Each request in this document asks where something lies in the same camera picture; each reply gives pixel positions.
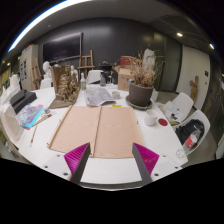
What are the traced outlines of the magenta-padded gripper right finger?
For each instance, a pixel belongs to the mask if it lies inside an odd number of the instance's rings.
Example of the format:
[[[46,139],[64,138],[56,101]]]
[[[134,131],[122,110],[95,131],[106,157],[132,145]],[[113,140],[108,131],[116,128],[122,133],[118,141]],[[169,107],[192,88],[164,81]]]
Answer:
[[[159,155],[137,143],[133,144],[132,153],[144,185],[181,170],[169,156]]]

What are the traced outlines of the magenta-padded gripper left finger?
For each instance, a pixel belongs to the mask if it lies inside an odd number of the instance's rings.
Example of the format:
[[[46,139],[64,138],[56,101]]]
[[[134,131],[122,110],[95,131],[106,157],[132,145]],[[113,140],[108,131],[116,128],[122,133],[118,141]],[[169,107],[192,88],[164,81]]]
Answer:
[[[42,168],[61,178],[79,184],[90,156],[90,144],[85,143],[65,155],[57,154],[47,161]]]

